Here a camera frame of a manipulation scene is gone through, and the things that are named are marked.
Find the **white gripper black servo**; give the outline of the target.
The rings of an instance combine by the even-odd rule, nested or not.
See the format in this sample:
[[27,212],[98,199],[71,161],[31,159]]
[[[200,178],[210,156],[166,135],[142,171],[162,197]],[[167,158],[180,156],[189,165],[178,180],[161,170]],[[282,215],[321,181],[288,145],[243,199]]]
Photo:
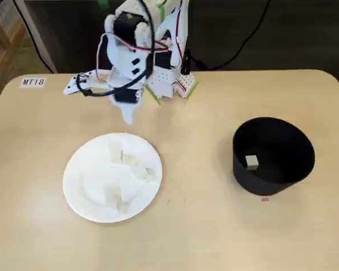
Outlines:
[[144,88],[144,80],[140,79],[133,83],[134,79],[127,78],[118,70],[112,70],[108,77],[108,87],[114,91],[110,96],[112,101],[121,108],[123,120],[133,124],[134,112],[140,103]]

